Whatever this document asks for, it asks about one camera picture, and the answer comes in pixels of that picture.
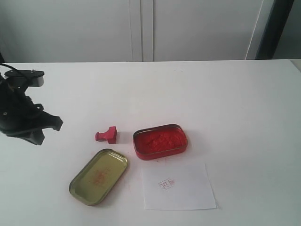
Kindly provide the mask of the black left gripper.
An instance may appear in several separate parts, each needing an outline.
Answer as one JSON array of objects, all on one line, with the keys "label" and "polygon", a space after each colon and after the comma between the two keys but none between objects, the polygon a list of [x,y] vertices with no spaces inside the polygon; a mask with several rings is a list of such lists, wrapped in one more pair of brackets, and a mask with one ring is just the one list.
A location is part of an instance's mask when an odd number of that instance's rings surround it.
[{"label": "black left gripper", "polygon": [[22,89],[10,86],[7,80],[0,81],[0,131],[7,136],[20,135],[20,138],[34,145],[42,145],[45,136],[36,129],[40,117],[43,129],[60,131],[63,120],[59,116],[43,112],[42,104],[34,104]]}]

